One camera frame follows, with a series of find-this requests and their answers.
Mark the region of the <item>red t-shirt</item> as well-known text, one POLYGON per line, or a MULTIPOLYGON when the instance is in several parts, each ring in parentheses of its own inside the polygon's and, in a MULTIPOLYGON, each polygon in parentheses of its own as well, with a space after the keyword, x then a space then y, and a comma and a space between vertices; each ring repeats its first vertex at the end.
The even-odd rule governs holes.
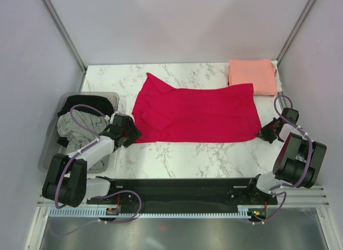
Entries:
POLYGON ((177 89, 151 73, 133 107, 137 143, 237 143, 257 137, 262 125, 253 85, 177 89))

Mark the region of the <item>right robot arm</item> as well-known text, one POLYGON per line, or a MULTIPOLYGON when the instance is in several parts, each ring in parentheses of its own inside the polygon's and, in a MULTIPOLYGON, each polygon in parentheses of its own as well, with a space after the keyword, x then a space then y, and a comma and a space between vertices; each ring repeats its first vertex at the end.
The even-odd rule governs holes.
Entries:
POLYGON ((327 146, 313 141, 296 123, 299 112, 284 108, 278 119, 263 126, 258 138, 273 143, 283 142, 271 172, 250 179, 251 187, 245 190, 246 199, 259 203, 266 194, 281 187, 311 188, 323 163, 327 146))

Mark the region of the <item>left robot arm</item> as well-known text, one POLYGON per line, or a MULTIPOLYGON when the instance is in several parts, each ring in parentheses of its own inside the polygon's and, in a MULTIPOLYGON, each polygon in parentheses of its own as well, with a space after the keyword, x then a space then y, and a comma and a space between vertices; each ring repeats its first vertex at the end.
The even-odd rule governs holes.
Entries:
POLYGON ((88 170, 103 157, 121 147, 129 147, 141 136, 132 117, 114 115, 113 122, 101 133, 96 133, 93 141, 67 155, 57 153, 52 157, 42 196, 54 201, 57 209, 77 207, 91 198, 113 203, 118 191, 111 186, 111 180, 105 177, 89 179, 88 170))

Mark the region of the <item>black t-shirt in bin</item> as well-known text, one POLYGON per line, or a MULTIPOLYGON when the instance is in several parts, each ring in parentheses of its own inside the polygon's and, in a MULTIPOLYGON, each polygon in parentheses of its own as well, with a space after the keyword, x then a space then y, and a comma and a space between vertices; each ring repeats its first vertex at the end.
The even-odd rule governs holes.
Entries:
POLYGON ((62 116, 70 111, 75 105, 88 105, 99 110, 104 115, 112 116, 115 112, 108 98, 99 95, 72 95, 67 97, 62 109, 57 113, 62 116))

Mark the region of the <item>grey t-shirt in bin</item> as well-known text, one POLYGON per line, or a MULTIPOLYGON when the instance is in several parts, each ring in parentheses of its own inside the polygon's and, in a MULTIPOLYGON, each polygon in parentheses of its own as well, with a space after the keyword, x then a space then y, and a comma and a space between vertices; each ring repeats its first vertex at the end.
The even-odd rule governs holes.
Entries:
MULTIPOLYGON (((97 134, 109 125, 109 121, 102 116, 96 116, 78 110, 73 110, 72 114, 81 125, 95 131, 97 134)), ((57 131, 61 137, 65 137, 69 141, 65 153, 72 153, 79 150, 96 139, 95 134, 76 124, 69 112, 59 117, 57 131)))

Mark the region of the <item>folded salmon pink t-shirt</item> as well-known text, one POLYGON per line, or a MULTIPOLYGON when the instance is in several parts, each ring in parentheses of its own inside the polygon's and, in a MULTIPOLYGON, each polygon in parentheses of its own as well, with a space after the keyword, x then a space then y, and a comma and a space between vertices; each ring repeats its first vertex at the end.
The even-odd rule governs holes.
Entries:
POLYGON ((230 60, 228 86, 252 84, 254 95, 277 95, 277 69, 270 59, 230 60))

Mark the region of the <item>folded white t-shirt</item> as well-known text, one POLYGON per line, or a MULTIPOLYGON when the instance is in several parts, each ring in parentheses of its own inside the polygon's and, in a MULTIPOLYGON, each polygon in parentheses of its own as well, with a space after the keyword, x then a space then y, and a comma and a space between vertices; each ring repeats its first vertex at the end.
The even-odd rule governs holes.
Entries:
POLYGON ((278 93, 281 93, 282 92, 282 83, 280 80, 280 75, 279 75, 279 70, 278 70, 278 61, 272 60, 271 63, 274 65, 274 68, 275 68, 274 76, 275 76, 275 81, 277 84, 277 90, 278 90, 278 93))

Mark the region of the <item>grey plastic bin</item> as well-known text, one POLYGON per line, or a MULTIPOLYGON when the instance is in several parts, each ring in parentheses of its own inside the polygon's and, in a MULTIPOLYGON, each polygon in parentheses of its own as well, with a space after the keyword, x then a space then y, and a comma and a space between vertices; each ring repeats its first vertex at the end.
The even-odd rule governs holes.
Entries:
POLYGON ((68 97, 73 95, 98 95, 106 97, 112 104, 114 111, 118 110, 118 103, 120 97, 115 92, 69 92, 61 96, 58 104, 57 110, 49 123, 48 129, 46 131, 45 144, 38 162, 38 167, 41 171, 47 172, 51 159, 56 153, 65 153, 66 147, 58 144, 59 134, 57 131, 57 121, 58 121, 58 112, 62 110, 65 103, 67 102, 68 97))

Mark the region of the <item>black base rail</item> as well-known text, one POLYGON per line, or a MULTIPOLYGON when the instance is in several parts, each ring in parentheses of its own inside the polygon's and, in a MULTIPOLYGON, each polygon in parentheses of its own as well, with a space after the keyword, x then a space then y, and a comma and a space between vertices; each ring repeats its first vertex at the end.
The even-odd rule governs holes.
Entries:
POLYGON ((117 179, 111 180, 108 199, 91 198, 87 204, 119 204, 125 214, 224 213, 240 205, 277 205, 250 179, 117 179))

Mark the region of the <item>right aluminium frame post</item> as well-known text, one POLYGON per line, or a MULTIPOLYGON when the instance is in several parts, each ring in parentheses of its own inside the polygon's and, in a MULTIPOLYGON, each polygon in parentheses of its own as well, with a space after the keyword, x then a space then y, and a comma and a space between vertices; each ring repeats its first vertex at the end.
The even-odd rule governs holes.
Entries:
POLYGON ((314 5, 317 3, 318 0, 307 0, 298 19, 296 20, 293 28, 290 31, 280 53, 278 54, 277 61, 278 64, 281 64, 282 60, 284 59, 285 55, 287 54, 289 48, 291 47, 292 43, 294 42, 297 34, 301 30, 302 26, 304 25, 307 17, 309 16, 311 10, 313 9, 314 5))

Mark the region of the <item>aluminium frame post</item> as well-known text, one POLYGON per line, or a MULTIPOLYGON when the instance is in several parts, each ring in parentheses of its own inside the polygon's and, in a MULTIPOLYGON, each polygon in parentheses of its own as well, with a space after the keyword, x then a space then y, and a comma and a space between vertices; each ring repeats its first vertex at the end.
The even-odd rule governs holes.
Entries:
POLYGON ((81 70, 82 74, 84 75, 87 71, 87 67, 82 60, 80 54, 78 53, 75 44, 73 43, 67 29, 65 28, 56 8, 54 7, 51 0, 41 0, 42 4, 44 5, 45 9, 47 10, 50 18, 52 19, 55 27, 57 28, 62 40, 66 44, 69 52, 71 53, 73 59, 75 60, 77 66, 81 70))
POLYGON ((317 3, 318 0, 307 0, 298 19, 296 20, 293 28, 290 31, 280 53, 278 54, 277 61, 278 64, 281 64, 282 60, 284 59, 285 55, 287 54, 289 48, 291 47, 292 43, 294 42, 297 34, 301 30, 302 26, 304 25, 307 17, 309 16, 311 10, 313 9, 314 5, 317 3))

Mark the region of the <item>left aluminium frame post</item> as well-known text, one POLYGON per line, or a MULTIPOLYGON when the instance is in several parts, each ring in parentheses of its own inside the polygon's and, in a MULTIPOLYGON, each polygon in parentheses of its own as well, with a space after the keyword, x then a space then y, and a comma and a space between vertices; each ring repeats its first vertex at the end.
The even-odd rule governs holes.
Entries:
POLYGON ((73 59, 75 60, 77 66, 81 70, 82 74, 84 75, 87 71, 87 67, 82 60, 80 54, 78 53, 75 44, 73 43, 67 29, 65 28, 56 8, 54 7, 51 0, 41 0, 42 4, 44 5, 45 9, 47 10, 50 18, 52 19, 55 27, 57 28, 62 40, 66 44, 69 52, 71 53, 73 59))

